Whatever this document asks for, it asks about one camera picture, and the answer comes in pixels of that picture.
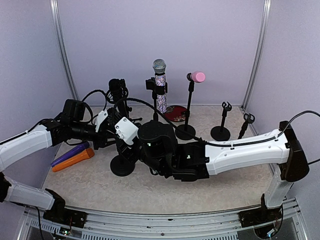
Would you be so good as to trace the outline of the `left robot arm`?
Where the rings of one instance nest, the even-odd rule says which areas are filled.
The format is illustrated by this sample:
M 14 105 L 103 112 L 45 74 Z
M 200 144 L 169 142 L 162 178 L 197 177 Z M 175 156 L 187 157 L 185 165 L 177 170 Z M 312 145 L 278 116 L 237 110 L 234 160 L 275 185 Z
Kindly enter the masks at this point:
M 62 112 L 55 118 L 42 119 L 31 129 L 1 142 L 0 170 L 3 172 L 24 157 L 71 139 L 92 142 L 95 150 L 115 144 L 114 111 L 103 109 L 97 116 L 92 115 L 84 121 L 86 110 L 90 110 L 86 102 L 67 99 Z M 0 201 L 37 207 L 44 210 L 44 219 L 55 223 L 84 226 L 76 220 L 86 214 L 66 208 L 65 200 L 53 190 L 22 184 L 3 173 L 0 175 Z

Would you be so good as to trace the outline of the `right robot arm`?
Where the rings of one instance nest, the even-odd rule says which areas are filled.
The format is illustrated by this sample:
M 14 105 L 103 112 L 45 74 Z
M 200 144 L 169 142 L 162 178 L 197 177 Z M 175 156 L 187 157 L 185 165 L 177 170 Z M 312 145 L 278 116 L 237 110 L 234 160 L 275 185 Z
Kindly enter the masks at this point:
M 178 143 L 172 125 L 149 121 L 136 126 L 127 118 L 116 125 L 118 155 L 110 163 L 120 177 L 130 175 L 137 161 L 151 173 L 183 182 L 207 179 L 223 172 L 257 165 L 276 164 L 272 181 L 261 196 L 261 206 L 241 211 L 242 227 L 274 221 L 283 216 L 283 199 L 294 182 L 310 170 L 306 155 L 288 121 L 264 135 L 226 142 L 196 140 Z

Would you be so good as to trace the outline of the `orange microphone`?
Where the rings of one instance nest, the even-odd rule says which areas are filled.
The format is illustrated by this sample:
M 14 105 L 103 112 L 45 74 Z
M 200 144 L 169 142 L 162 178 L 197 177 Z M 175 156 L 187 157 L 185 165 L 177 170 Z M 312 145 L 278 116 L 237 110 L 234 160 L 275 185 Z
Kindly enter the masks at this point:
M 52 171 L 54 173 L 59 172 L 61 170 L 64 170 L 64 169 L 72 166 L 72 165 L 75 165 L 81 161 L 88 160 L 88 159 L 92 158 L 94 155 L 95 155 L 94 150 L 92 148 L 87 148 L 87 149 L 83 150 L 82 152 L 80 152 L 79 154 L 53 166 Z

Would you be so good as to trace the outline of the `purple microphone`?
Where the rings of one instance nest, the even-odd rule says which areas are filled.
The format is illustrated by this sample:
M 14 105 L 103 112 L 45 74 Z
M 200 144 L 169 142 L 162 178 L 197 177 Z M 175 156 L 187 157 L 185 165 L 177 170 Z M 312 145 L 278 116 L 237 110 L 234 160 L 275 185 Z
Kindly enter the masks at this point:
M 84 143 L 78 144 L 75 147 L 73 147 L 71 150 L 66 152 L 65 154 L 61 155 L 57 159 L 55 159 L 50 165 L 51 167 L 54 167 L 78 154 L 80 154 L 85 149 L 88 149 L 90 147 L 90 144 L 86 141 Z

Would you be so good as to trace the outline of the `black round-base stand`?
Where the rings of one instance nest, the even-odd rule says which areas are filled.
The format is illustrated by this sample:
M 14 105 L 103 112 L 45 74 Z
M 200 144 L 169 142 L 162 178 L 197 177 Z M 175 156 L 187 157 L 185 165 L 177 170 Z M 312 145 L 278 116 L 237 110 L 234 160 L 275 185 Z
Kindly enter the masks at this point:
M 221 106 L 223 108 L 221 124 L 213 127 L 210 131 L 210 136 L 218 142 L 228 141 L 231 137 L 230 131 L 225 127 L 225 122 L 228 112 L 232 110 L 232 105 L 228 101 L 224 101 Z
M 118 177 L 126 177 L 135 170 L 137 161 L 137 157 L 125 157 L 118 154 L 111 160 L 110 169 L 114 175 Z
M 255 122 L 255 116 L 251 113 L 245 113 L 243 115 L 243 119 L 244 119 L 244 122 L 241 126 L 241 129 L 237 138 L 238 140 L 243 138 L 243 136 L 245 135 L 248 129 L 248 126 Z

